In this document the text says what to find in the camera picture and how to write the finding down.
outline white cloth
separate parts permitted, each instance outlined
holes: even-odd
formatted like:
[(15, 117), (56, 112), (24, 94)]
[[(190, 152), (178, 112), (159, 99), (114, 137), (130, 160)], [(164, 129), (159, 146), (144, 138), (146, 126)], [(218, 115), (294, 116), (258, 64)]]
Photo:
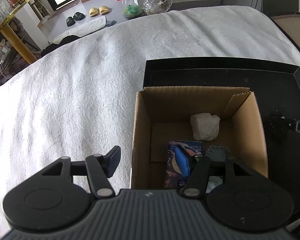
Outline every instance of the white cloth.
[(70, 30), (65, 31), (58, 35), (52, 43), (59, 44), (62, 39), (69, 35), (76, 35), (78, 37), (83, 37), (88, 35), (89, 33), (95, 32), (106, 25), (106, 17), (100, 16), (98, 18), (94, 18), (91, 21), (88, 21), (84, 24), (81, 24), (77, 27), (71, 28)]
[(148, 59), (246, 57), (300, 66), (300, 53), (250, 7), (193, 8), (114, 25), (47, 54), (0, 87), (0, 237), (4, 195), (61, 156), (121, 146), (110, 179), (128, 188), (136, 93)]

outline floor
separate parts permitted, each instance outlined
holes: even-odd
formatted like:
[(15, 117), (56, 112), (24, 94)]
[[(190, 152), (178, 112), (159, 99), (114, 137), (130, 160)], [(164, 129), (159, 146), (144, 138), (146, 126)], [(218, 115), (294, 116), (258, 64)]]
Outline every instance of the floor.
[[(84, 24), (86, 22), (91, 21), (95, 17), (100, 17), (100, 14), (98, 14), (95, 17), (90, 17), (89, 16), (89, 11), (92, 7), (99, 8), (100, 6), (107, 6), (110, 8), (110, 11), (104, 16), (106, 16), (108, 21), (116, 20), (117, 23), (124, 22), (126, 19), (123, 17), (123, 5), (122, 1), (117, 1), (117, 0), (90, 0), (85, 3), (82, 3), (81, 1), (75, 5), (74, 7), (60, 13), (59, 15), (49, 19), (47, 22), (45, 22), (41, 27), (40, 30), (46, 36), (49, 42), (52, 42), (55, 37), (58, 35), (62, 34), (63, 32), (76, 27), (78, 25)], [(83, 13), (86, 18), (76, 22), (74, 25), (71, 27), (67, 27), (66, 25), (66, 19), (69, 16), (72, 16), (76, 12), (81, 12)]]

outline black slipper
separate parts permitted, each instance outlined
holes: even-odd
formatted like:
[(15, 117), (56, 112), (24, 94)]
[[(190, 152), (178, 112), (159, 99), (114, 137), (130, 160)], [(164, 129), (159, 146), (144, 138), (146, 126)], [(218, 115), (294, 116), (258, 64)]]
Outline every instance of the black slipper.
[(75, 24), (75, 21), (72, 17), (68, 17), (66, 20), (67, 26), (70, 27)]
[(83, 14), (83, 13), (80, 13), (80, 12), (76, 12), (73, 16), (73, 18), (76, 20), (76, 21), (81, 21), (85, 18), (86, 16)]

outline yellow slipper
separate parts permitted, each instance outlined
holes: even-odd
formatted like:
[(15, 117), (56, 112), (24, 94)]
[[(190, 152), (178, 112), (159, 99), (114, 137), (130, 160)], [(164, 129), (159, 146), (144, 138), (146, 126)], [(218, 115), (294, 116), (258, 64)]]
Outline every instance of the yellow slipper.
[(107, 6), (101, 6), (99, 8), (100, 14), (105, 14), (109, 11), (109, 8)]
[(90, 17), (96, 16), (96, 15), (98, 15), (98, 13), (99, 13), (98, 9), (95, 8), (95, 7), (91, 8), (90, 11), (89, 11)]

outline black tray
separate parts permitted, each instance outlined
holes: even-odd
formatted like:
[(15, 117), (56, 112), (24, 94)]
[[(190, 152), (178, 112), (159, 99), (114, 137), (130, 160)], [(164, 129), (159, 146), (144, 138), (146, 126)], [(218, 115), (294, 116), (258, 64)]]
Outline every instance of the black tray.
[[(229, 86), (249, 87), (256, 95), (264, 124), (278, 110), (300, 120), (300, 67), (274, 61), (234, 57), (187, 57), (148, 60), (143, 87)], [(291, 221), (300, 217), (300, 134), (288, 132), (278, 143), (268, 134), (269, 179), (294, 199)]]

